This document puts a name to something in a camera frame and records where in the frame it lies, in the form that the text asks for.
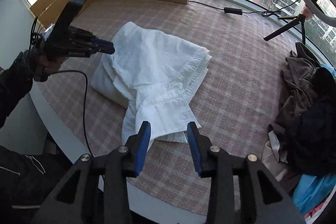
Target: dark clothing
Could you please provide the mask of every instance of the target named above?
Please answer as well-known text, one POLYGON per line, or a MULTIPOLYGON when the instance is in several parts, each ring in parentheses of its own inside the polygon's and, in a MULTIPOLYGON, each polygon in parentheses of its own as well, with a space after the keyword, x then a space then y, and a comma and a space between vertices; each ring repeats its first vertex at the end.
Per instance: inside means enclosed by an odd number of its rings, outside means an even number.
POLYGON ((319 99, 286 129, 287 161, 302 174, 321 177, 336 173, 336 83, 325 68, 312 83, 319 99))
MULTIPOLYGON (((0 74, 0 128, 32 85, 33 76, 20 53, 0 74)), ((0 146, 0 214, 4 223, 30 223, 38 208, 22 206, 41 205, 66 171, 56 155, 28 157, 0 146)))
POLYGON ((268 132, 274 130, 280 144, 285 142, 283 133, 294 118, 310 108, 317 99, 311 82, 320 64, 304 44, 297 42, 295 47, 297 54, 291 52, 286 57, 287 64, 280 71, 283 86, 279 98, 279 114, 268 127, 268 132))
POLYGON ((324 176, 336 172, 336 83, 305 45, 295 46, 281 70, 279 114, 268 131, 293 171, 324 176))

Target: pink checkered tablecloth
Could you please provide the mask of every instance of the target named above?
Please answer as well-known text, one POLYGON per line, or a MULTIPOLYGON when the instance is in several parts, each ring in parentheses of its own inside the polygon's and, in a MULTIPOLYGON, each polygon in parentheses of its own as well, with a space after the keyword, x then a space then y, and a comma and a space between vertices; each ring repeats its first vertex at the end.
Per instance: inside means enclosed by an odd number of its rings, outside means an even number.
MULTIPOLYGON (((220 8, 236 7, 224 0, 196 1, 220 8)), ((278 111, 280 65, 288 52, 295 49, 294 36, 286 32, 266 42, 263 37, 279 26, 258 14, 238 16, 196 3, 182 5, 155 0, 95 1, 73 25, 112 40, 128 21, 210 50, 213 58, 209 72, 190 103, 202 125, 200 132, 232 155, 245 157, 254 153, 261 157, 268 140, 267 125, 278 111)), ((95 54, 88 59, 70 58, 62 69, 81 70, 90 81, 100 57, 101 54, 95 54)), ((59 117, 85 143, 83 75, 53 75, 39 87, 59 117)), ((121 145, 125 112, 123 107, 88 88, 85 122, 95 155, 107 154, 121 145)), ((155 141, 147 153, 143 172, 129 182, 174 206, 207 213, 210 179, 197 176, 188 144, 155 141)), ((235 195, 238 194, 235 179, 235 195)))

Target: pile of clothes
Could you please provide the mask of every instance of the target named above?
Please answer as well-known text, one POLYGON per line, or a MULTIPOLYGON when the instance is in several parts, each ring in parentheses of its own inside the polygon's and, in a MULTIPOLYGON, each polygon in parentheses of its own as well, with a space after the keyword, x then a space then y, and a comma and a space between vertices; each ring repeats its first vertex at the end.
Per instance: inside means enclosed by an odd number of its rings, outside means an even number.
POLYGON ((279 113, 268 126, 262 162, 304 216, 336 185, 335 69, 296 43, 281 70, 279 113))

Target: black power cord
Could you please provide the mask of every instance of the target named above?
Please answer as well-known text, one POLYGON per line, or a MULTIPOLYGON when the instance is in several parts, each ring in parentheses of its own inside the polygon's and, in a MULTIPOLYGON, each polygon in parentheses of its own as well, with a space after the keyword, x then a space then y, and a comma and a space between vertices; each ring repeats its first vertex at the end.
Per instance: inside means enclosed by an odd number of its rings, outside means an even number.
MULTIPOLYGON (((240 13, 234 13, 234 14, 254 14, 254 13, 261 13, 261 15, 262 15, 263 17, 270 17, 271 15, 280 15, 282 9, 287 8, 287 7, 290 7, 290 6, 292 6, 294 3, 298 2, 298 1, 300 1, 300 0, 296 0, 296 1, 294 1, 293 3, 291 3, 290 5, 287 5, 287 6, 281 8, 281 9, 279 9, 279 10, 276 10, 276 11, 269 11, 269 10, 266 10, 266 11, 254 11, 254 12, 240 12, 240 13)), ((198 1, 194 1, 194 0, 190 0, 189 2, 199 3, 199 4, 202 4, 202 5, 204 5, 204 6, 208 6, 208 7, 217 9, 217 10, 225 10, 225 11, 227 11, 227 9, 232 9, 232 8, 227 8, 227 7, 224 7, 224 8, 222 9, 222 8, 214 7, 214 6, 211 6, 211 5, 202 3, 202 2, 198 2, 198 1)))
MULTIPOLYGON (((37 17, 35 17, 33 25, 31 26, 30 43, 29 43, 29 48, 28 48, 28 58, 30 57, 31 46, 36 44, 39 39, 42 39, 41 34, 38 33, 38 32, 35 32, 36 23, 37 23, 37 17)), ((36 75, 36 76, 45 75, 45 74, 39 75, 37 73, 32 72, 31 69, 29 68, 29 61, 27 62, 27 68, 32 75, 36 75)), ((83 131, 84 131, 86 146, 87 146, 87 148, 90 152, 90 155, 92 157, 94 157, 94 155, 91 151, 90 145, 89 145, 89 141, 87 139, 86 128, 85 128, 85 105, 86 105, 86 95, 87 95, 87 87, 88 87, 87 75, 83 71, 80 71, 80 70, 60 70, 60 71, 57 71, 57 72, 48 73, 47 75, 55 75, 55 74, 66 73, 66 72, 77 72, 77 73, 80 73, 80 74, 85 76, 85 93, 84 93, 84 104, 83 104, 83 131)))

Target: table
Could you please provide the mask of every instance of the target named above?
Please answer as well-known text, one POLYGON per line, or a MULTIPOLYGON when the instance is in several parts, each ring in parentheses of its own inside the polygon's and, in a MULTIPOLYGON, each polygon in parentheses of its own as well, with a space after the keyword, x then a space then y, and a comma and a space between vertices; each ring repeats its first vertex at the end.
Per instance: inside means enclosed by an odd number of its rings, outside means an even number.
MULTIPOLYGON (((82 154, 88 153, 86 146, 73 134, 48 104, 35 82, 30 91, 30 96, 50 135, 72 163, 82 154)), ((100 189, 103 190, 102 181, 100 181, 100 189)), ((128 182, 127 190, 130 209, 159 224, 203 224, 206 221, 206 216, 174 207, 128 182)))

